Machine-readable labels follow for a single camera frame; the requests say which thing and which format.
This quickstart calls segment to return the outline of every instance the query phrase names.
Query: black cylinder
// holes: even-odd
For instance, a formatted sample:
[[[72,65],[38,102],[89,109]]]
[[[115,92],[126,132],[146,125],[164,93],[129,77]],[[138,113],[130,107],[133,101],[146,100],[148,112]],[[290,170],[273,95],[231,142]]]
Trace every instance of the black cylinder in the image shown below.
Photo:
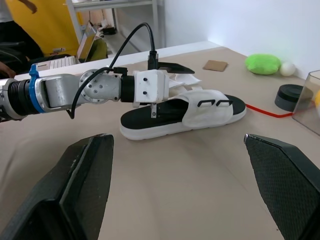
[[[20,116],[38,114],[29,95],[30,80],[13,81],[8,86],[8,98],[13,110]]]
[[[133,103],[135,100],[135,77],[121,77],[121,102]]]

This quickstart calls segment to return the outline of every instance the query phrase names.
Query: red wire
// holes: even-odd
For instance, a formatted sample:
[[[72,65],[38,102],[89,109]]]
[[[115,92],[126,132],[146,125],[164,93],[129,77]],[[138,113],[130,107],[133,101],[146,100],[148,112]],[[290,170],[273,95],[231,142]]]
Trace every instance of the red wire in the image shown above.
[[[260,108],[255,107],[255,106],[251,106],[251,105],[249,105],[249,104],[246,104],[246,107],[249,108],[249,109],[252,109],[252,110],[254,110],[254,111],[257,111],[257,112],[259,112],[259,113],[262,113],[262,114],[265,114],[265,115],[268,115],[268,116],[277,118],[277,119],[281,119],[281,118],[285,118],[285,117],[290,117],[290,116],[293,115],[292,112],[286,113],[286,114],[275,114],[275,113],[272,113],[272,112],[269,112],[269,111],[262,110],[262,109],[260,109]]]

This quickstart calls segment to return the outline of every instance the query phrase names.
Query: sandal strap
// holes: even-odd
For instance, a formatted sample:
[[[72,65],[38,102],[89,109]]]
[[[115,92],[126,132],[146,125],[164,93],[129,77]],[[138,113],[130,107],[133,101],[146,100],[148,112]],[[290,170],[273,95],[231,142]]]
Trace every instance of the sandal strap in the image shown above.
[[[190,128],[225,125],[234,113],[232,101],[217,90],[190,90],[173,99],[181,99],[189,103],[182,118],[182,124]]]

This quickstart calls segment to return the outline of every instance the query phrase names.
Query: cardboard piece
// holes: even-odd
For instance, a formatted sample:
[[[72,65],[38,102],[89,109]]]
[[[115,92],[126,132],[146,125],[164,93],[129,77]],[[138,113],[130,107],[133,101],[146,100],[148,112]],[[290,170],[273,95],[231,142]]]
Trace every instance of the cardboard piece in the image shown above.
[[[228,63],[225,61],[215,61],[215,60],[209,60],[207,63],[204,65],[203,69],[204,70],[212,70],[212,71],[218,71],[218,72],[223,72]]]

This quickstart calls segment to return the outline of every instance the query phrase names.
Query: white ball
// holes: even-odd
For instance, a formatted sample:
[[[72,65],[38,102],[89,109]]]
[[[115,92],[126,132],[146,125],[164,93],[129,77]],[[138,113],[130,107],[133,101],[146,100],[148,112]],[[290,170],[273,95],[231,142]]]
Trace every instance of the white ball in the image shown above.
[[[284,62],[280,67],[280,74],[285,77],[289,77],[296,71],[296,66],[291,62]]]

